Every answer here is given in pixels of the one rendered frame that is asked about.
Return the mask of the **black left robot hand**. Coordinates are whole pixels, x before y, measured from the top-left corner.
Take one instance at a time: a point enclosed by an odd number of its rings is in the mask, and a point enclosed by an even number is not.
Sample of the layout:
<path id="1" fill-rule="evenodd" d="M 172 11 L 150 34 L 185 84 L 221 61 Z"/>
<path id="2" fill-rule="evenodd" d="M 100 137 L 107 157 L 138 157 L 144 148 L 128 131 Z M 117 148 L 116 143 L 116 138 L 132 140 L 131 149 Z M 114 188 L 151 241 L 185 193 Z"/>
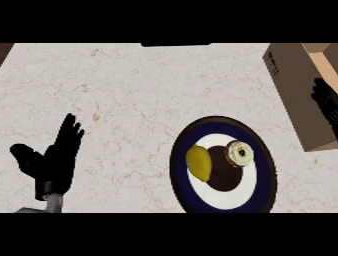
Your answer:
<path id="1" fill-rule="evenodd" d="M 80 123 L 67 114 L 54 143 L 40 154 L 24 144 L 12 144 L 9 153 L 20 171 L 35 180 L 35 199 L 45 201 L 51 194 L 63 195 L 71 185 L 76 155 L 83 136 Z"/>

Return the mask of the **brown cardboard box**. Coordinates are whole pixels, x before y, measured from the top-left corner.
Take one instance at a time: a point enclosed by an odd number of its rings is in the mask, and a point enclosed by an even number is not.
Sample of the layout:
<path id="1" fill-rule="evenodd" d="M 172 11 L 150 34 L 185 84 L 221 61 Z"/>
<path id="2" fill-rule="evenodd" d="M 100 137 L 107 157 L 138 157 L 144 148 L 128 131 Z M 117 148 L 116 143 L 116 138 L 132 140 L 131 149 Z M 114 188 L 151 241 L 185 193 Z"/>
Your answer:
<path id="1" fill-rule="evenodd" d="M 262 59 L 303 151 L 338 149 L 331 128 L 311 99 L 318 77 L 338 93 L 338 44 L 271 43 Z"/>

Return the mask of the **blue and white plate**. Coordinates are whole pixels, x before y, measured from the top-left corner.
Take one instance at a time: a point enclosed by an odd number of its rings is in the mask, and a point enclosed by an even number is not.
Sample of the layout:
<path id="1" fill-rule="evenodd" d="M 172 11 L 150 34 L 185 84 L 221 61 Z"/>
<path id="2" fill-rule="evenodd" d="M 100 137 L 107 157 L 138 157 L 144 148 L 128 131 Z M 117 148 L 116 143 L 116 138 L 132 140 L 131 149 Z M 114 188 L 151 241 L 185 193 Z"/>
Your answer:
<path id="1" fill-rule="evenodd" d="M 234 140 L 253 150 L 253 161 L 244 167 L 234 167 L 225 159 L 225 146 Z M 210 155 L 206 182 L 191 175 L 185 164 L 193 145 Z M 178 202 L 190 213 L 268 213 L 272 208 L 277 174 L 269 151 L 252 129 L 228 117 L 203 117 L 181 131 L 170 150 L 169 178 Z"/>

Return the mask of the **yellow lemon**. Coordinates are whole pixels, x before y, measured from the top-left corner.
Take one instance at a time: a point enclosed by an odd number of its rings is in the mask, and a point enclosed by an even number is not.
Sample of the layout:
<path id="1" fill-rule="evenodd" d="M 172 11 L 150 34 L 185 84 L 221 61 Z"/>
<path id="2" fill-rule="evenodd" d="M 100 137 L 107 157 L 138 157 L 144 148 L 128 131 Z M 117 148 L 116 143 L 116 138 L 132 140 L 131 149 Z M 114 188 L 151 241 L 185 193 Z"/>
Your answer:
<path id="1" fill-rule="evenodd" d="M 210 176 L 212 161 L 207 150 L 193 145 L 185 153 L 185 164 L 191 175 L 201 181 L 206 182 Z"/>

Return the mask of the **white frosted donut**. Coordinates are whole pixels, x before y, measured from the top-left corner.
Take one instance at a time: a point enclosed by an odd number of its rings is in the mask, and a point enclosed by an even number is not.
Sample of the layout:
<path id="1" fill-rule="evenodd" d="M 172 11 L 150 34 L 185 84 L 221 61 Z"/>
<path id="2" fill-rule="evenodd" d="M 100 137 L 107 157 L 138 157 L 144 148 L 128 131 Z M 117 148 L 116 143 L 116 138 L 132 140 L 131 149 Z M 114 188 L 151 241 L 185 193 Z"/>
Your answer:
<path id="1" fill-rule="evenodd" d="M 234 167 L 244 167 L 253 161 L 252 147 L 241 141 L 234 140 L 225 146 L 225 159 Z"/>

